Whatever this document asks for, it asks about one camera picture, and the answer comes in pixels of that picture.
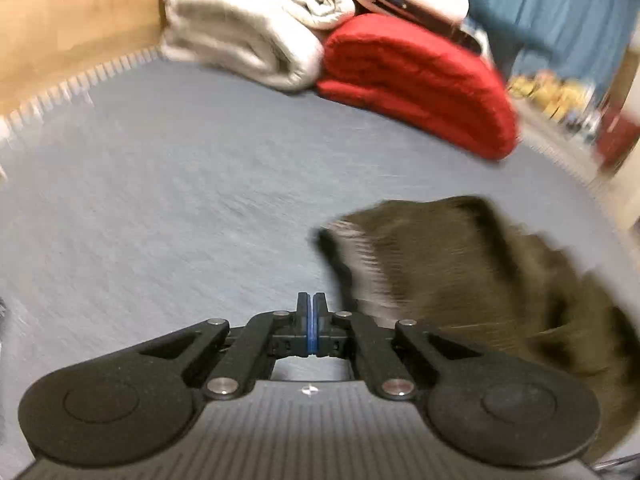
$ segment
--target brown garment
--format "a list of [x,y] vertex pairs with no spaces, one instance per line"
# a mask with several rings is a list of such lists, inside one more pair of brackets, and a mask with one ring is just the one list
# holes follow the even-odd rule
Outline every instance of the brown garment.
[[488,201],[389,201],[331,222],[318,248],[343,307],[381,326],[403,318],[580,377],[596,393],[597,460],[640,412],[640,344],[623,311],[568,255],[509,224]]

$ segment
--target red object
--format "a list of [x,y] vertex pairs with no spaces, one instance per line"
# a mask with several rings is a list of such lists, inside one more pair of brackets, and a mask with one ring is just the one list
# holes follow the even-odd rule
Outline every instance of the red object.
[[614,168],[616,163],[635,144],[640,136],[640,126],[622,111],[622,106],[610,101],[602,109],[602,121],[596,140],[596,149],[602,156],[604,168]]
[[363,14],[324,44],[320,95],[367,108],[500,159],[517,142],[499,74],[481,58],[400,18]]

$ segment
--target wooden floor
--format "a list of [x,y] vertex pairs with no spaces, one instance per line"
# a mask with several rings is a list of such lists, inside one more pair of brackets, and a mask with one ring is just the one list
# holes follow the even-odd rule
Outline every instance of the wooden floor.
[[155,44],[160,0],[0,0],[0,116],[94,64]]

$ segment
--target folded red cloth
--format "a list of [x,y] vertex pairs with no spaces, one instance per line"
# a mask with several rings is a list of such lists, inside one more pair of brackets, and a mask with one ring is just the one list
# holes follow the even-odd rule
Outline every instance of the folded red cloth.
[[516,146],[499,74],[481,58],[400,18],[363,14],[324,44],[320,95],[413,124],[484,158]]

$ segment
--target ribbed gray surface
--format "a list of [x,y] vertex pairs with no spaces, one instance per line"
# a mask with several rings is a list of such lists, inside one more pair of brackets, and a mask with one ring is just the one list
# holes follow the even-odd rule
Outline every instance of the ribbed gray surface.
[[[640,283],[575,180],[519,147],[489,164],[388,118],[158,60],[89,90],[0,148],[0,477],[32,460],[17,407],[70,364],[224,317],[233,326],[328,293],[308,243],[328,219],[384,199],[487,195],[598,267],[640,319]],[[276,376],[344,367],[286,360]],[[623,450],[640,451],[636,440]]]
[[513,471],[473,462],[441,443],[413,405],[379,399],[362,382],[258,382],[209,404],[171,449],[103,471],[38,462],[20,480],[590,480],[578,462]]

